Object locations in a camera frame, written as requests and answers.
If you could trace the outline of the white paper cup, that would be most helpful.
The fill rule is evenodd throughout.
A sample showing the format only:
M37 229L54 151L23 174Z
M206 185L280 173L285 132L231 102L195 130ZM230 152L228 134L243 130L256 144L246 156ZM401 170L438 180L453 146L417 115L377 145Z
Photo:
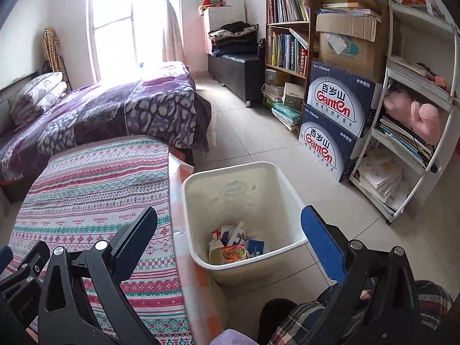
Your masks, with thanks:
M220 239L213 239L209 245L208 259L211 265L220 266L223 261L224 245Z

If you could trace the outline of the blue white medicine box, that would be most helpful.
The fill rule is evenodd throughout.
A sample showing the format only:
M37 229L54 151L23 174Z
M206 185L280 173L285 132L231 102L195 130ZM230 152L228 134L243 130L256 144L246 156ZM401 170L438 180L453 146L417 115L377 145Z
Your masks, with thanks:
M264 254L265 243L260 240L249 239L247 242L246 250L249 253L250 258L261 256Z

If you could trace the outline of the red white wrapper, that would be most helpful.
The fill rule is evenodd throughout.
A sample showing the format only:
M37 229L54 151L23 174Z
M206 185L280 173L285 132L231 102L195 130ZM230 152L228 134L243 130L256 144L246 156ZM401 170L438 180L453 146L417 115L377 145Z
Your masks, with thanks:
M234 230L235 226L233 225L222 225L212 232L211 237L213 240L222 240L222 242L225 243L229 241Z

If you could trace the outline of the white plastic trash bin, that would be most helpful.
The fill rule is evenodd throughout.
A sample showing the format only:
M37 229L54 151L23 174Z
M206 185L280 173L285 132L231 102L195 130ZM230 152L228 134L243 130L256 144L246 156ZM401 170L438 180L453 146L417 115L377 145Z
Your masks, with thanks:
M281 169L266 161L199 172L183 183L183 211L194 262L221 285L262 279L279 270L291 251L307 243L300 224L305 204ZM264 254L211 265L211 234L245 224L246 237L265 243Z

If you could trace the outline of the striped patterned table cloth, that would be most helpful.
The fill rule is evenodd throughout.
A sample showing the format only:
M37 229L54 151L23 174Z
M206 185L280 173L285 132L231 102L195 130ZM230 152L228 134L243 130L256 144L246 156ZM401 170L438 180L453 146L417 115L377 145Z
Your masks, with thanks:
M36 242L87 250L152 207L156 232L121 288L162 344L191 344L173 245L168 159L168 146L146 136L90 143L53 157L17 214L7 273L16 271Z

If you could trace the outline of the lower Ganten water carton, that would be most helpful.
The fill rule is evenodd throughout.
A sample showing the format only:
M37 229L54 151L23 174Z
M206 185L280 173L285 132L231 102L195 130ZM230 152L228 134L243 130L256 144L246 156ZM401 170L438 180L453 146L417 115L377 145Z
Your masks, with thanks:
M358 138L320 111L304 107L299 143L336 181L349 176L365 141L365 136Z

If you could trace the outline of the ganten water carton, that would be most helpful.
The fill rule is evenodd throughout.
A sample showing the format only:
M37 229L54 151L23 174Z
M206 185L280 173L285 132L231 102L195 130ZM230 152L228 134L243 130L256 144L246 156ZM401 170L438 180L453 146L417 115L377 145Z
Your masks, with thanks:
M313 62L306 104L361 137L372 124L381 91L380 83Z
M304 107L299 143L336 181L349 176L365 141L365 136L358 138L320 111Z

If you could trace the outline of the plaid trousers leg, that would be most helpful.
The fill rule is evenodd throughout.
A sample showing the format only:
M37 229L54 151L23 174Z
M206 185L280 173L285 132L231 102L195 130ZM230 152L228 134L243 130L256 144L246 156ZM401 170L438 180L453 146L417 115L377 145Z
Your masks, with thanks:
M372 296L376 280L367 280L344 332L343 340L356 332L361 325ZM421 336L428 337L448 316L453 305L450 294L441 286L429 280L415 282L418 294ZM297 344L314 327L331 302L339 285L327 288L315 301L297 304L285 298L267 302L262 309L259 321L258 344Z

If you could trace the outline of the upper Ganten water carton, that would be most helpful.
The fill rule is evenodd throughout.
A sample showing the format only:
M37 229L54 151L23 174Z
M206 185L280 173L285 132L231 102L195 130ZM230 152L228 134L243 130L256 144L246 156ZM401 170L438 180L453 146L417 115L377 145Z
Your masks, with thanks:
M372 124L381 91L380 83L313 62L306 104L361 137Z

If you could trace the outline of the purple patterned bed blanket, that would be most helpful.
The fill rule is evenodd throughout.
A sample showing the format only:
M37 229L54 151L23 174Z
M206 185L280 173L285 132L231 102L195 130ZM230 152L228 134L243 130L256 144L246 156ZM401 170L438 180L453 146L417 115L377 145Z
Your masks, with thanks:
M208 151L211 105L182 62L164 62L118 82L65 95L44 114L1 137L1 183L39 175L50 158L87 143L149 135L179 150Z

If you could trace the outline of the pink plush toy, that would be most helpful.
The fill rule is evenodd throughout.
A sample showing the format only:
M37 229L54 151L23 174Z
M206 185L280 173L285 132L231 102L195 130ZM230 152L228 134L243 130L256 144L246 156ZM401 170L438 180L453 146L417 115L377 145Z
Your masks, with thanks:
M383 107L392 121L405 125L431 146L436 146L447 121L446 111L414 100L405 89L389 90Z

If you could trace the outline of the black storage bench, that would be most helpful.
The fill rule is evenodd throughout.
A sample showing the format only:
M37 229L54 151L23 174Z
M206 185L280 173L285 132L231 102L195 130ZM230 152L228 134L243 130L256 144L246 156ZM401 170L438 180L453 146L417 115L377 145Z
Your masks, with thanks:
M207 64L210 75L234 92L247 108L262 102L264 64L256 54L207 55Z

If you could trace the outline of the plaid folding chair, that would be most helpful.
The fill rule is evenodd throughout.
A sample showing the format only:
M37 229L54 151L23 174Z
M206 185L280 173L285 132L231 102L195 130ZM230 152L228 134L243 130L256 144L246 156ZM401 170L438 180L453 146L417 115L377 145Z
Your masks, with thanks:
M43 31L42 38L46 69L50 72L61 72L63 80L67 83L68 88L71 89L71 82L63 57L60 53L60 41L55 29L52 26L46 27Z

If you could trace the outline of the brown cardboard box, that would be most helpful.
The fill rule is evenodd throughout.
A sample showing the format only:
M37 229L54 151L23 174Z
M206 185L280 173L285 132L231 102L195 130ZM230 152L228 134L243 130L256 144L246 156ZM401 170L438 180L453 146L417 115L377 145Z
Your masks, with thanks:
M348 13L317 16L319 61L375 83L384 79L389 40L389 9L378 18Z

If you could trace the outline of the folded clothes pile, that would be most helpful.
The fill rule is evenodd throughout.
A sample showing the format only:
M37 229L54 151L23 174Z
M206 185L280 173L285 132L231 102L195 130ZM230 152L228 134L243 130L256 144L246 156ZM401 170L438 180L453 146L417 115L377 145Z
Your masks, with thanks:
M208 33L214 57L237 54L256 54L259 25L242 21L229 23Z

